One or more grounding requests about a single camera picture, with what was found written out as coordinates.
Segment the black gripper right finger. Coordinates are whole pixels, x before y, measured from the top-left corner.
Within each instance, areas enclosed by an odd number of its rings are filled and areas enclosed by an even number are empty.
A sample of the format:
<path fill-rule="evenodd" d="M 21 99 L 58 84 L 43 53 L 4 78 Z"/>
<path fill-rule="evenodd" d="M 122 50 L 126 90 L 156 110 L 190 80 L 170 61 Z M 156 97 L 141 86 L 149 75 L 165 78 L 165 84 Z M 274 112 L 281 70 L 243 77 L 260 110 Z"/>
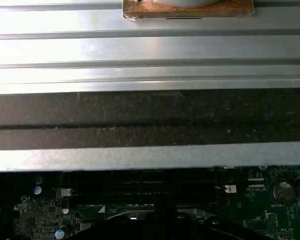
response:
<path fill-rule="evenodd" d="M 167 240 L 270 240 L 271 237 L 219 217 L 203 206 L 177 207 L 165 201 Z"/>

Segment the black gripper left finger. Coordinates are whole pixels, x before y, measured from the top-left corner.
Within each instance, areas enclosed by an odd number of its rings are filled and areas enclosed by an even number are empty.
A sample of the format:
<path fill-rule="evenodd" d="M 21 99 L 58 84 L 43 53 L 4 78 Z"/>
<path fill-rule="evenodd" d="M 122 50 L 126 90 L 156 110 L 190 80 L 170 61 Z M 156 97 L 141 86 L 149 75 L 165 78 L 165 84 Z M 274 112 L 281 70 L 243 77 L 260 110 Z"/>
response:
<path fill-rule="evenodd" d="M 157 240 L 165 230 L 166 207 L 163 200 L 156 201 L 153 209 L 130 209 L 99 220 L 68 240 Z"/>

